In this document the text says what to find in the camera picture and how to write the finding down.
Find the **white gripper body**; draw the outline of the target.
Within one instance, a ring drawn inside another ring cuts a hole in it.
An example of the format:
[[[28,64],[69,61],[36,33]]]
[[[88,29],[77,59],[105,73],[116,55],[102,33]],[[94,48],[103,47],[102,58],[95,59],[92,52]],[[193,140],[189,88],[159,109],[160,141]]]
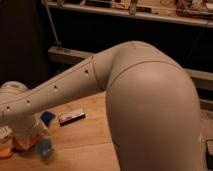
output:
[[[43,121],[35,116],[16,117],[9,122],[13,136],[18,140],[28,140],[47,130]]]

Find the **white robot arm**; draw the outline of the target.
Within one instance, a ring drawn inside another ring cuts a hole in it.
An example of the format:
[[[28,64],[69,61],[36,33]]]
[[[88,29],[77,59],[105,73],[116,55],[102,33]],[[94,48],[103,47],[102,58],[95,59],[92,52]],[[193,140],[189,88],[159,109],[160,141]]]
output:
[[[201,109],[187,72],[156,47],[128,41],[29,89],[0,86],[0,125],[19,140],[42,130],[35,114],[100,91],[121,171],[205,171]]]

